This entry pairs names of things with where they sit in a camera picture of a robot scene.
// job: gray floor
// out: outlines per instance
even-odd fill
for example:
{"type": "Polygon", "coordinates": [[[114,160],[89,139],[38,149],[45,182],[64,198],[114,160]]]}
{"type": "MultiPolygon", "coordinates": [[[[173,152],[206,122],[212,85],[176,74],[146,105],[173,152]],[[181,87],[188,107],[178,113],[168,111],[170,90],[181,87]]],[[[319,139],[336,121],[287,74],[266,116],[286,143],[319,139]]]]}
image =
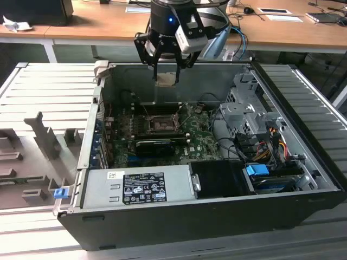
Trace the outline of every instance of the gray floor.
{"type": "MultiPolygon", "coordinates": [[[[54,47],[58,62],[95,62],[91,47],[87,45],[59,45],[54,47]]],[[[110,61],[139,61],[135,47],[97,47],[101,59],[110,61]]],[[[279,53],[272,51],[256,51],[248,54],[255,56],[261,63],[276,64],[279,53]]],[[[299,69],[318,89],[333,71],[342,55],[309,54],[299,69]]],[[[286,63],[298,64],[302,54],[288,53],[286,63]]],[[[0,43],[0,84],[7,78],[18,62],[48,62],[43,46],[39,44],[5,44],[0,43]]],[[[323,88],[323,94],[329,93],[331,86],[347,69],[347,57],[336,69],[323,88]]]]}

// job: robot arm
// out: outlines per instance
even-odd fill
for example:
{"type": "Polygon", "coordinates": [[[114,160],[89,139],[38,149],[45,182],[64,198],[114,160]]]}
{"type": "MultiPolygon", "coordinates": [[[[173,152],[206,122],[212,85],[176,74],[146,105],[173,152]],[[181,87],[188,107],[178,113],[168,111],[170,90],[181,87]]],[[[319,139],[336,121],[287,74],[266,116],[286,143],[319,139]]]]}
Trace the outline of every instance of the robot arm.
{"type": "Polygon", "coordinates": [[[176,82],[181,69],[191,68],[208,41],[225,31],[229,25],[226,14],[218,9],[226,2],[195,4],[192,0],[152,0],[150,23],[146,33],[138,32],[134,43],[143,64],[153,67],[153,78],[157,79],[159,59],[175,59],[177,63],[176,82]],[[199,13],[197,8],[204,8],[199,13]],[[209,9],[218,9],[222,16],[213,14],[209,9]],[[224,26],[204,26],[203,19],[219,21],[224,26]]]}

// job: blue cable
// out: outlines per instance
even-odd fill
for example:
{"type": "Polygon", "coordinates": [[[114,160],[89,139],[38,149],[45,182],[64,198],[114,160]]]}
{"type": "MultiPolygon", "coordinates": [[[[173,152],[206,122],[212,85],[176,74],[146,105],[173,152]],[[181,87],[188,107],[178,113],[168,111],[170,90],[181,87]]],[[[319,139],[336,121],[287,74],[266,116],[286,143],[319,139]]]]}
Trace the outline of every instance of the blue cable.
{"type": "Polygon", "coordinates": [[[237,31],[237,33],[239,33],[242,37],[242,42],[243,42],[243,47],[242,47],[242,54],[239,58],[239,61],[241,60],[241,58],[243,57],[245,51],[246,51],[246,40],[245,40],[245,36],[243,35],[243,33],[240,30],[237,30],[235,27],[232,27],[235,31],[237,31]]]}

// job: motherboard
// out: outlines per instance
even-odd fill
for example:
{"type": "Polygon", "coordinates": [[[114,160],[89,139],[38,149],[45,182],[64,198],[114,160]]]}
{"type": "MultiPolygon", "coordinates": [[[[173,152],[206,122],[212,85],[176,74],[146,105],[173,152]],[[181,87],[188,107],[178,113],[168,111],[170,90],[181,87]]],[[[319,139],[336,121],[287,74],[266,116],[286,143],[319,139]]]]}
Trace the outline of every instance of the motherboard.
{"type": "Polygon", "coordinates": [[[121,108],[114,116],[113,167],[145,167],[220,160],[204,105],[121,108]]]}

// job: green circuit board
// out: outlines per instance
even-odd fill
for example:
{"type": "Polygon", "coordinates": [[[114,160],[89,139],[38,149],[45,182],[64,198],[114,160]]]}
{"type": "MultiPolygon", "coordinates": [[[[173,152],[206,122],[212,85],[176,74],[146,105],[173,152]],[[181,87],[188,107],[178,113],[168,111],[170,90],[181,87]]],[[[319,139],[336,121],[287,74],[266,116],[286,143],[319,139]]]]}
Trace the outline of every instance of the green circuit board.
{"type": "Polygon", "coordinates": [[[132,117],[131,111],[122,111],[118,118],[121,126],[120,137],[113,141],[114,166],[146,167],[164,165],[183,165],[192,161],[220,160],[219,145],[209,130],[210,117],[201,106],[185,105],[179,113],[180,129],[190,134],[190,143],[177,145],[175,154],[167,157],[138,159],[134,151],[134,140],[127,132],[132,117]]]}

